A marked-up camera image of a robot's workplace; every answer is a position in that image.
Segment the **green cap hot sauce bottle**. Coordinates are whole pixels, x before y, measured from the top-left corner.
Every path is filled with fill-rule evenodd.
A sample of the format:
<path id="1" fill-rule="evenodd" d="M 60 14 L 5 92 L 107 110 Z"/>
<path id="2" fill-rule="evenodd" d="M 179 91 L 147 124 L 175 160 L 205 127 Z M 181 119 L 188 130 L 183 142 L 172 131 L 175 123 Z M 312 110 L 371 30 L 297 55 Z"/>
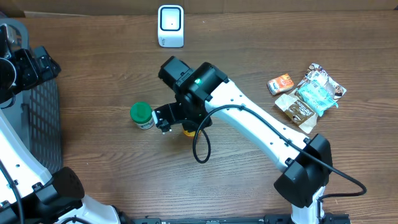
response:
<path id="1" fill-rule="evenodd" d="M 184 135 L 186 135 L 189 138 L 194 138 L 196 135 L 196 131 L 187 131 L 186 129 L 183 130 Z"/>

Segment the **small orange box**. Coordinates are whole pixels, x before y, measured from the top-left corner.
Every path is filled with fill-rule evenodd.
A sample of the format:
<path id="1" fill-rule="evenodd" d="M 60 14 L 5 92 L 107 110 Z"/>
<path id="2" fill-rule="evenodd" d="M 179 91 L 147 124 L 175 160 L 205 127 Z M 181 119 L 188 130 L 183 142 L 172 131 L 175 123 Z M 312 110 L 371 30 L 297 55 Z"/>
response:
<path id="1" fill-rule="evenodd" d="M 284 93 L 294 87 L 294 82 L 288 73 L 273 78 L 267 82 L 267 87 L 272 95 Z"/>

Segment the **teal wipes pack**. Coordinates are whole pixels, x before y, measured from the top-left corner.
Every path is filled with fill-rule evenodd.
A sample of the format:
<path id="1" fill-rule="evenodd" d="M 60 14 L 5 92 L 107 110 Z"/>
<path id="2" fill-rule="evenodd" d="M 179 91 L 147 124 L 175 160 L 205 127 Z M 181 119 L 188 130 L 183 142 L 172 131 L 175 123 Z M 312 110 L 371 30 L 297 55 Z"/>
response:
<path id="1" fill-rule="evenodd" d="M 319 116 L 323 116 L 324 112 L 332 106 L 338 108 L 337 102 L 317 81 L 304 83 L 297 92 Z"/>

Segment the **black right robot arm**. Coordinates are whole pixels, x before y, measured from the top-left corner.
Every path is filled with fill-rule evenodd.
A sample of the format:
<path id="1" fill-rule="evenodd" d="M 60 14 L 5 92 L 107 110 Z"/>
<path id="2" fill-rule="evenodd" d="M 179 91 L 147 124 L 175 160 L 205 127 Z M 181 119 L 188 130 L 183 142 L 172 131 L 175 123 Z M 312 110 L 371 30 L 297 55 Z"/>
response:
<path id="1" fill-rule="evenodd" d="M 274 182 L 276 191 L 292 205 L 290 215 L 266 215 L 264 223 L 350 223 L 348 215 L 323 211 L 332 172 L 361 188 L 360 192 L 337 193 L 336 197 L 357 197 L 367 192 L 358 180 L 335 169 L 330 142 L 321 134 L 308 138 L 272 117 L 216 66 L 205 62 L 196 70 L 171 56 L 161 65 L 159 78 L 175 93 L 176 101 L 152 112 L 163 133 L 175 124 L 194 132 L 196 141 L 216 116 L 248 138 L 281 171 Z"/>

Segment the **clear snack bag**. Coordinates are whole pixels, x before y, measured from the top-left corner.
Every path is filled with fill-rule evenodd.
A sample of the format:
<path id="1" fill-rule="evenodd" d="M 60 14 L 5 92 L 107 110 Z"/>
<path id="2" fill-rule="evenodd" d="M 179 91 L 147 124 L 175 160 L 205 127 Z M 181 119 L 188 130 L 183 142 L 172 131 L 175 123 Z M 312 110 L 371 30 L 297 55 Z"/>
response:
<path id="1" fill-rule="evenodd" d="M 302 131 L 310 133 L 317 119 L 344 96 L 346 88 L 334 81 L 327 71 L 317 63 L 311 63 L 304 78 L 289 94 L 276 99 L 281 109 Z"/>

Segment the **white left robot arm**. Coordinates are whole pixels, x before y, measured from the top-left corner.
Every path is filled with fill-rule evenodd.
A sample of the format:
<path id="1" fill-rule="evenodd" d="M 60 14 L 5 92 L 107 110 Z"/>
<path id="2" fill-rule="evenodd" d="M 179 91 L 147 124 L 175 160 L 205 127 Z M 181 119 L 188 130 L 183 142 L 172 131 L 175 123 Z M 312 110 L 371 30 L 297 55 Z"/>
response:
<path id="1" fill-rule="evenodd" d="M 24 24 L 1 20 L 1 222 L 130 223 L 63 165 L 60 71 Z"/>

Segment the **green cap white jar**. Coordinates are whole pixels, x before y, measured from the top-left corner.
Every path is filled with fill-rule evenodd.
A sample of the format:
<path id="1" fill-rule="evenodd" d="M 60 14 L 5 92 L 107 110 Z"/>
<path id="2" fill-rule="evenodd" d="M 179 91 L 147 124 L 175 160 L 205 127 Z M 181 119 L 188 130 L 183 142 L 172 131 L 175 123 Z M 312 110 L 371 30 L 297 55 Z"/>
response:
<path id="1" fill-rule="evenodd" d="M 141 129 L 150 129 L 154 125 L 152 108 L 146 102 L 140 101 L 135 103 L 130 109 L 130 116 Z"/>

